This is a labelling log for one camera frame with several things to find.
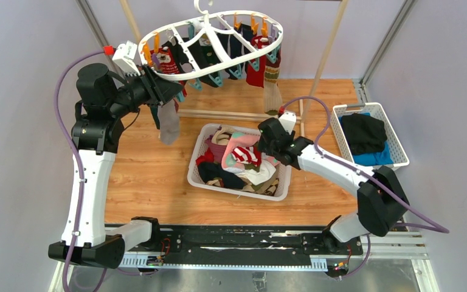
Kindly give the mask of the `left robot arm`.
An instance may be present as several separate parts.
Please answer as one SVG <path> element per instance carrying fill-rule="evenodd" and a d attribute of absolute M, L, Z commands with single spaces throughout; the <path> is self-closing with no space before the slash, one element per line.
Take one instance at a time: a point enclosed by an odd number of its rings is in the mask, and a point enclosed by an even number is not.
<path fill-rule="evenodd" d="M 155 251 L 162 243 L 159 222 L 153 217 L 134 217 L 111 231 L 105 229 L 109 176 L 125 131 L 122 118 L 142 105 L 171 102 L 182 86 L 147 66 L 122 78 L 105 64 L 93 63 L 79 70 L 76 88 L 80 100 L 68 132 L 74 160 L 71 204 L 61 239 L 49 245 L 47 254 L 73 265 L 115 269 L 130 249 L 143 246 Z"/>

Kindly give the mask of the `grey sock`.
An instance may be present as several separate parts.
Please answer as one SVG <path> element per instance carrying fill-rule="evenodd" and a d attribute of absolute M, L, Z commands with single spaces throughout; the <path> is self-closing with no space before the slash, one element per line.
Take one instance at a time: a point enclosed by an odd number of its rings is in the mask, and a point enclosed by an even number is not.
<path fill-rule="evenodd" d="M 178 104 L 172 99 L 167 104 L 158 108 L 160 141 L 165 145 L 173 144 L 180 136 L 180 117 L 178 116 Z"/>

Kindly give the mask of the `white round clip hanger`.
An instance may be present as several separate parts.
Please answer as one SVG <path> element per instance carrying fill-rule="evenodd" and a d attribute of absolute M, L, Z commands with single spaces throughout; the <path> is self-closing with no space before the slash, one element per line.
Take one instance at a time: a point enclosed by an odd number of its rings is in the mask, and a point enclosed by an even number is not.
<path fill-rule="evenodd" d="M 201 14 L 199 17 L 187 19 L 184 21 L 170 23 L 146 34 L 137 45 L 142 64 L 151 65 L 152 61 L 148 59 L 151 56 L 149 45 L 158 45 L 159 37 L 163 33 L 169 33 L 177 44 L 181 45 L 183 52 L 189 59 L 192 70 L 188 73 L 169 75 L 160 73 L 159 76 L 169 81 L 185 81 L 193 78 L 197 79 L 217 71 L 223 71 L 236 64 L 244 62 L 249 63 L 250 68 L 256 72 L 261 71 L 262 59 L 266 58 L 272 63 L 276 60 L 277 51 L 280 49 L 283 41 L 283 26 L 273 18 L 261 12 L 251 10 L 229 10 L 224 12 L 209 13 L 199 6 L 199 1 L 194 1 L 195 9 Z M 263 41 L 268 41 L 267 45 L 251 45 L 241 34 L 236 31 L 233 24 L 229 24 L 225 17 L 232 16 L 234 21 L 240 16 L 248 16 L 251 21 L 251 29 L 257 28 L 260 31 L 260 37 Z M 219 33 L 233 35 L 241 43 L 241 47 L 249 49 L 249 53 L 241 57 L 230 58 L 229 54 L 222 48 L 217 37 Z M 217 53 L 220 62 L 208 68 L 200 68 L 193 55 L 189 52 L 189 47 L 197 42 L 205 34 L 213 50 Z"/>

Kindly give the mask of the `pink sock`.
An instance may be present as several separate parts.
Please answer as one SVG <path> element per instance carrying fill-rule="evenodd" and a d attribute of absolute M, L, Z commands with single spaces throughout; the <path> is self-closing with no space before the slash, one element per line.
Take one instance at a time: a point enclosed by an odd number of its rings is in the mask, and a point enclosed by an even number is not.
<path fill-rule="evenodd" d="M 266 161 L 271 164 L 273 167 L 279 164 L 278 160 L 273 158 L 272 156 L 268 156 L 267 154 L 261 152 L 258 149 L 258 142 L 260 137 L 254 135 L 248 135 L 241 132 L 235 132 L 231 135 L 226 150 L 224 152 L 223 158 L 221 160 L 221 166 L 223 170 L 231 173 L 241 173 L 245 172 L 246 170 L 254 170 L 259 171 L 260 167 L 262 166 L 263 162 Z M 257 150 L 261 153 L 261 164 L 259 166 L 254 166 L 253 164 L 242 164 L 237 162 L 234 157 L 232 156 L 231 152 L 236 147 L 250 147 L 254 146 Z"/>

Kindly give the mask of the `dark teal sock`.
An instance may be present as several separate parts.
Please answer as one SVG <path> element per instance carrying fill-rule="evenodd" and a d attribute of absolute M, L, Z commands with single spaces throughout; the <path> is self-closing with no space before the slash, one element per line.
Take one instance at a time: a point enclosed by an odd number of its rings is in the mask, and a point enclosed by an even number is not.
<path fill-rule="evenodd" d="M 157 130 L 160 130 L 160 120 L 158 117 L 158 107 L 150 107 L 151 116 Z"/>

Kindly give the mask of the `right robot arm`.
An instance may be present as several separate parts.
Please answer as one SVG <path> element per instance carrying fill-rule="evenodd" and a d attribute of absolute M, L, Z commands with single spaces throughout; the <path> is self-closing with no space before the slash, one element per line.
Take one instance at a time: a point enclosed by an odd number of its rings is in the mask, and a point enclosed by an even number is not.
<path fill-rule="evenodd" d="M 295 136 L 281 121 L 271 117 L 258 125 L 258 149 L 290 165 L 319 175 L 351 193 L 357 209 L 333 219 L 322 231 L 323 245 L 333 254 L 361 235 L 385 236 L 406 212 L 407 197 L 395 172 L 387 166 L 361 167 L 320 149 L 312 140 Z"/>

